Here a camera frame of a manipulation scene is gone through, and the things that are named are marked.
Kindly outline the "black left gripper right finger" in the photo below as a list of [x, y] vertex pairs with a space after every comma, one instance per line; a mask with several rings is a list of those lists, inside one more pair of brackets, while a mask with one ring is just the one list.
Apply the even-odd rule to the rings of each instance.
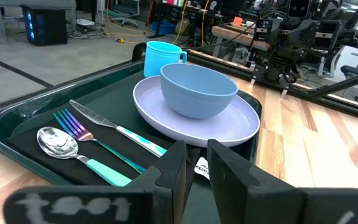
[[210, 185], [221, 224], [299, 224], [300, 190], [222, 143], [207, 143]]

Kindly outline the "white handwritten label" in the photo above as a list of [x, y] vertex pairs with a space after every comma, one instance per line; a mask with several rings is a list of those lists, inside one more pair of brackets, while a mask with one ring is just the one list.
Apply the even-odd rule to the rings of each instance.
[[199, 174], [206, 179], [209, 178], [209, 167], [208, 167], [208, 161], [204, 157], [200, 157], [194, 167], [194, 172], [196, 174]]

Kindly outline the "knife with marbled handle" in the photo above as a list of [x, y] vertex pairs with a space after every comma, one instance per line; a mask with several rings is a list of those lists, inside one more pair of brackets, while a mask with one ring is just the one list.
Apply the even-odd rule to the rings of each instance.
[[115, 124], [114, 122], [106, 119], [105, 117], [103, 117], [102, 115], [92, 111], [91, 109], [87, 108], [86, 106], [83, 106], [82, 104], [76, 102], [75, 100], [70, 100], [69, 103], [79, 112], [81, 113], [84, 117], [86, 117], [87, 119], [89, 119], [91, 122], [100, 125], [100, 126], [105, 126], [105, 127], [109, 127], [109, 128], [114, 128], [115, 130], [117, 130], [119, 133], [123, 134], [124, 136], [126, 136], [127, 138], [131, 139], [132, 141], [136, 142], [137, 144], [139, 144], [140, 146], [142, 146], [143, 148], [145, 148], [146, 150], [148, 150], [149, 152], [151, 152], [152, 154], [154, 154], [157, 157], [161, 157], [163, 156], [167, 150], [153, 142], [151, 142], [150, 140], [130, 131], [129, 129], [126, 129], [122, 126], [119, 126], [117, 124]]

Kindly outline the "lilac plastic plate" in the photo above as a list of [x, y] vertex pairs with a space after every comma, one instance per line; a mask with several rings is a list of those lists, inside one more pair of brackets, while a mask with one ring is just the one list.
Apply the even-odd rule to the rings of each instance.
[[158, 76], [139, 81], [133, 99], [143, 119], [160, 133], [187, 144], [206, 147], [209, 139], [233, 147], [254, 137], [260, 127], [260, 116], [239, 95], [220, 114], [207, 119], [192, 119], [171, 109], [163, 97]]

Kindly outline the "black cloth napkin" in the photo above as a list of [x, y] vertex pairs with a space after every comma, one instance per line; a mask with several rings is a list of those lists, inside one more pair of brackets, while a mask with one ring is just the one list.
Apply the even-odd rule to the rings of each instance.
[[88, 88], [81, 88], [78, 96], [71, 91], [66, 91], [58, 95], [42, 98], [26, 109], [32, 117], [18, 126], [9, 138], [9, 143], [29, 159], [58, 174], [72, 184], [105, 185], [105, 180], [80, 161], [76, 159], [54, 159], [48, 156], [40, 148], [36, 140], [36, 135], [40, 128], [46, 126], [60, 128], [61, 125], [55, 119], [54, 113], [68, 109], [97, 139], [103, 141], [131, 161], [148, 168], [158, 160], [155, 155], [123, 136], [117, 130], [92, 123], [69, 103], [70, 100], [75, 100], [110, 121], [128, 128], [165, 149], [170, 149], [174, 144], [174, 140], [163, 136], [148, 125], [135, 107], [133, 88], [142, 77], [140, 73], [130, 75], [121, 80], [115, 80], [111, 85], [104, 88], [90, 85]]

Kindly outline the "blue plastic bowl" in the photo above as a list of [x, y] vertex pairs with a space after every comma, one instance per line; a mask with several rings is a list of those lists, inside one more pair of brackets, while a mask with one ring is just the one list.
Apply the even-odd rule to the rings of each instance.
[[238, 92], [224, 74], [200, 65], [171, 63], [161, 68], [161, 90], [167, 105], [183, 116], [206, 119], [221, 113]]

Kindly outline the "iridescent rainbow fork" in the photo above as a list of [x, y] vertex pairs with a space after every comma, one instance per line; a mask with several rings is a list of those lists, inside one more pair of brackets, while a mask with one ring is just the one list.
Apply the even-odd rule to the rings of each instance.
[[103, 141], [97, 139], [89, 130], [87, 130], [68, 109], [60, 110], [54, 113], [54, 117], [61, 127], [77, 141], [93, 141], [103, 146], [105, 149], [113, 153], [116, 157], [128, 164], [136, 172], [142, 174], [146, 169], [137, 163], [131, 161], [112, 147], [105, 144]]

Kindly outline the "spoon with teal handle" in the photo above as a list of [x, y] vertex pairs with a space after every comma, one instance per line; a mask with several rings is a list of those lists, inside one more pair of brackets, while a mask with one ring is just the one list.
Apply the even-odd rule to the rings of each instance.
[[37, 132], [37, 142], [40, 148], [53, 158], [78, 159], [110, 185], [124, 187], [131, 182], [131, 179], [101, 162], [80, 155], [76, 140], [57, 128], [50, 126], [40, 128]]

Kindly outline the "turquoise plastic mug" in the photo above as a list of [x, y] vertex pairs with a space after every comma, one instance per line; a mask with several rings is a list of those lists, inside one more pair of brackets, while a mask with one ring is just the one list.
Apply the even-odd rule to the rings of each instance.
[[187, 52], [167, 42], [149, 41], [146, 43], [146, 54], [143, 74], [145, 78], [160, 74], [161, 68], [170, 63], [187, 62]]

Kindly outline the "dark green serving tray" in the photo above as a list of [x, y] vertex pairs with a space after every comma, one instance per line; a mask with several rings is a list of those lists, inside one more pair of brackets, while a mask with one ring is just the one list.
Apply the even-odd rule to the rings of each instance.
[[[109, 185], [85, 164], [76, 159], [54, 159], [42, 151], [36, 141], [37, 131], [44, 126], [64, 130], [54, 113], [68, 109], [96, 138], [124, 154], [132, 161], [150, 166], [157, 157], [124, 137], [113, 128], [98, 126], [73, 109], [75, 100], [110, 121], [124, 126], [144, 138], [169, 149], [175, 140], [151, 127], [138, 113], [133, 101], [133, 88], [143, 79], [143, 63], [108, 70], [80, 82], [54, 89], [0, 113], [0, 220], [2, 202], [9, 193], [21, 187], [45, 185]], [[79, 142], [79, 153], [94, 158], [108, 167], [134, 179], [138, 173], [95, 142]], [[183, 224], [220, 224], [209, 181], [196, 174]]]

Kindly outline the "wooden work table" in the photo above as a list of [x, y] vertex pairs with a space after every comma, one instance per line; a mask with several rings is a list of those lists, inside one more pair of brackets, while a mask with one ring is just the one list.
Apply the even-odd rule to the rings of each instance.
[[[239, 44], [250, 46], [253, 37], [248, 34], [240, 34], [237, 31], [226, 29], [219, 26], [214, 26], [212, 28], [212, 34], [216, 37], [221, 37], [225, 40], [230, 40], [234, 37], [236, 37], [233, 41]], [[260, 49], [260, 50], [267, 50], [269, 48], [269, 44], [266, 42], [262, 42], [259, 40], [254, 40], [252, 44], [253, 48]]]

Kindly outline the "blue storage bin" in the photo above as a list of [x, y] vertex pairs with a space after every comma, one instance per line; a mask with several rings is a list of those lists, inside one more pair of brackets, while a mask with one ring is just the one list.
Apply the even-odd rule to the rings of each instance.
[[160, 34], [173, 34], [175, 33], [176, 25], [170, 22], [161, 21], [159, 25]]

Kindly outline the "black rounded clamp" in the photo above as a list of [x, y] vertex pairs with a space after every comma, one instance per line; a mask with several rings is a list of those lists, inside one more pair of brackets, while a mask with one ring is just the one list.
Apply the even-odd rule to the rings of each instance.
[[141, 42], [138, 43], [134, 46], [133, 48], [133, 53], [132, 53], [132, 58], [131, 61], [132, 62], [137, 62], [139, 60], [142, 60], [145, 58], [145, 53], [146, 53], [146, 43], [145, 42]]

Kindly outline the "dark office chair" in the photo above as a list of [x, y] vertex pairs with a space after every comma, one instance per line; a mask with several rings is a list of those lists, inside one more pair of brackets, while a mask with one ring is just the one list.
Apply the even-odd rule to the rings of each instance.
[[133, 20], [133, 17], [137, 17], [140, 14], [139, 2], [140, 0], [115, 0], [113, 11], [118, 13], [118, 17], [114, 17], [110, 21], [120, 21], [121, 27], [125, 24], [131, 24], [138, 28], [138, 23]]

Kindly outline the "grey desk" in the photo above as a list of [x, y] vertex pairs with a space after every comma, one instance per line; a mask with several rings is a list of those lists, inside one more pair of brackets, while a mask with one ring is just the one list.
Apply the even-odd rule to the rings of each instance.
[[0, 0], [0, 31], [5, 33], [4, 19], [2, 18], [1, 8], [7, 6], [50, 6], [69, 10], [71, 14], [70, 25], [73, 30], [76, 29], [77, 15], [76, 15], [76, 1], [75, 0]]

